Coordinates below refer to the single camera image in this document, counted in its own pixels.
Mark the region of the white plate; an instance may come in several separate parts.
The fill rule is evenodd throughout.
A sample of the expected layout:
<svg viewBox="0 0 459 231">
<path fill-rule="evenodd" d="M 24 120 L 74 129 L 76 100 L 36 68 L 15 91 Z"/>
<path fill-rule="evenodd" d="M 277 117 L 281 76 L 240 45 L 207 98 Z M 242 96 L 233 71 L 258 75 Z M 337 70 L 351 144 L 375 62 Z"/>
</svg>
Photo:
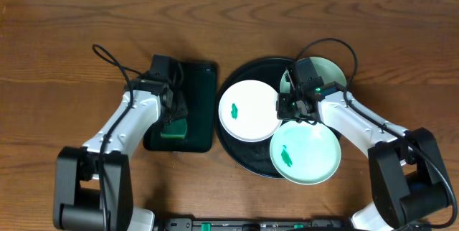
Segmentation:
<svg viewBox="0 0 459 231">
<path fill-rule="evenodd" d="M 243 80 L 227 88 L 218 102 L 218 117 L 229 135 L 239 141 L 258 142 L 281 126 L 277 117 L 278 92 L 259 80 Z"/>
</svg>

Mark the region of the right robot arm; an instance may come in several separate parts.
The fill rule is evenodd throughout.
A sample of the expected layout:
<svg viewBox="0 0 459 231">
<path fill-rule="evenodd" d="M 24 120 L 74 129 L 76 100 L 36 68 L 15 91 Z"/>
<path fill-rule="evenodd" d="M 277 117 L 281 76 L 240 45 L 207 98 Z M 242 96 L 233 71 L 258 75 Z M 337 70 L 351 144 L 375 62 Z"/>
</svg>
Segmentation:
<svg viewBox="0 0 459 231">
<path fill-rule="evenodd" d="M 339 132 L 369 160 L 372 203 L 351 218 L 361 230 L 442 229 L 458 216 L 458 201 L 433 134 L 409 131 L 358 102 L 337 82 L 300 83 L 279 93 L 278 117 Z"/>
</svg>

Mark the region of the green sponge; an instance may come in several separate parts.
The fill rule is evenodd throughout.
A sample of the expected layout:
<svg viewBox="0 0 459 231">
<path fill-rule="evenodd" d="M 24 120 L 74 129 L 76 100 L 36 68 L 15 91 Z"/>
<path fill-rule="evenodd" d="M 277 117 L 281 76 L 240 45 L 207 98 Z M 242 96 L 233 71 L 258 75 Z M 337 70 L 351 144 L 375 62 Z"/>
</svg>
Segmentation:
<svg viewBox="0 0 459 231">
<path fill-rule="evenodd" d="M 162 138 L 185 138 L 187 134 L 187 122 L 185 118 L 165 123 L 160 132 Z"/>
</svg>

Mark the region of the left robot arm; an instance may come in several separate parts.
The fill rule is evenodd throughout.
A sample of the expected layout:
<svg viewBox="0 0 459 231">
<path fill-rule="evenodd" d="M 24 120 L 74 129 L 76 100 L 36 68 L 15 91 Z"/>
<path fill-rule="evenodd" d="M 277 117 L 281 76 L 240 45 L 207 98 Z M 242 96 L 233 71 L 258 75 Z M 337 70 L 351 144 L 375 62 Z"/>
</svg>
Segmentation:
<svg viewBox="0 0 459 231">
<path fill-rule="evenodd" d="M 152 230 L 155 214 L 134 206 L 130 159 L 147 130 L 187 115 L 181 89 L 136 80 L 108 122 L 80 148 L 57 156 L 53 225 L 59 230 Z"/>
</svg>

